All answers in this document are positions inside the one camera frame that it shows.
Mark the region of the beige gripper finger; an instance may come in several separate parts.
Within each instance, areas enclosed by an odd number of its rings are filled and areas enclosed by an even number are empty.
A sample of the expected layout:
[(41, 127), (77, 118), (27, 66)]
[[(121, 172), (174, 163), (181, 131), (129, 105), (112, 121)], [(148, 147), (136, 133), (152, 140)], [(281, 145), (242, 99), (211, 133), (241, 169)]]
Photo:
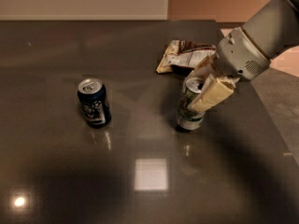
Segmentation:
[(211, 107), (230, 97), (235, 90), (235, 80), (227, 76), (209, 75), (202, 92), (197, 95), (188, 108), (194, 112), (206, 112)]
[(195, 68), (187, 75), (185, 80), (191, 78), (200, 78), (206, 81), (209, 77), (216, 78), (219, 72), (214, 64), (214, 55), (207, 56), (203, 61), (195, 66)]

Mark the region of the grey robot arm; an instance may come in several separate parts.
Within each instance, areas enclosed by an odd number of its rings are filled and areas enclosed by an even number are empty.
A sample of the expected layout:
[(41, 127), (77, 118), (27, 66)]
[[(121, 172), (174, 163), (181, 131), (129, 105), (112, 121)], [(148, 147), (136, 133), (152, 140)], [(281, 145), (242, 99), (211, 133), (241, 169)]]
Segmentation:
[(236, 83), (251, 81), (285, 50), (299, 45), (299, 0), (270, 0), (217, 45), (216, 53), (199, 63), (192, 77), (204, 80), (188, 105), (205, 112), (234, 93)]

